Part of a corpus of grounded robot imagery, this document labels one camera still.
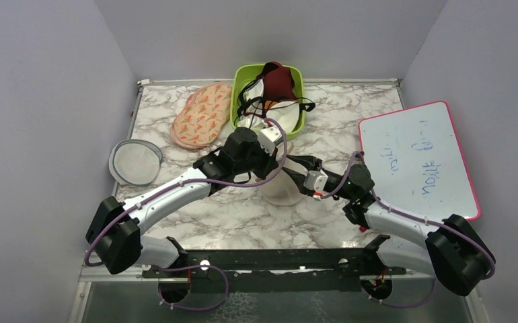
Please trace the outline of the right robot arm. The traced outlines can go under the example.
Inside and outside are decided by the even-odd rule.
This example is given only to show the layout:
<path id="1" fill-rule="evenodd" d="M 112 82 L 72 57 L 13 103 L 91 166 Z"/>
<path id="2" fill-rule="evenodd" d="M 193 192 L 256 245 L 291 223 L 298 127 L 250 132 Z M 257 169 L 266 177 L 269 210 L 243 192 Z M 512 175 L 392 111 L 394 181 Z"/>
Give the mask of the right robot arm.
<path id="1" fill-rule="evenodd" d="M 363 268 L 372 274 L 386 267 L 403 267 L 434 276 L 446 289 L 467 296 L 480 281 L 496 272 L 496 259 L 475 229 L 462 216 L 440 221 L 397 209 L 378 197 L 374 181 L 356 151 L 344 174 L 323 167 L 321 159 L 290 155 L 290 176 L 301 194 L 315 199 L 344 199 L 346 218 L 364 229 L 389 237 L 362 255 Z"/>

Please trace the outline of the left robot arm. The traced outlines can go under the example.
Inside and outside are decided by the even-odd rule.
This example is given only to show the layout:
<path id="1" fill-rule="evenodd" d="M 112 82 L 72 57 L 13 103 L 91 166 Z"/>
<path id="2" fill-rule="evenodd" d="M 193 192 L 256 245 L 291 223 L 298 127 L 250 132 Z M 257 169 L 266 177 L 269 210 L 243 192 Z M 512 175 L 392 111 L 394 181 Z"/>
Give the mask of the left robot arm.
<path id="1" fill-rule="evenodd" d="M 85 234 L 89 248 L 84 263 L 100 259 L 112 275 L 135 264 L 160 266 L 169 276 L 184 270 L 187 253 L 173 238 L 158 240 L 145 236 L 148 229 L 178 209 L 226 188 L 252 188 L 270 182 L 283 168 L 276 159 L 281 145 L 287 152 L 287 136 L 272 120 L 271 126 L 255 133 L 239 127 L 224 146 L 196 160 L 174 180 L 125 201 L 104 199 Z"/>

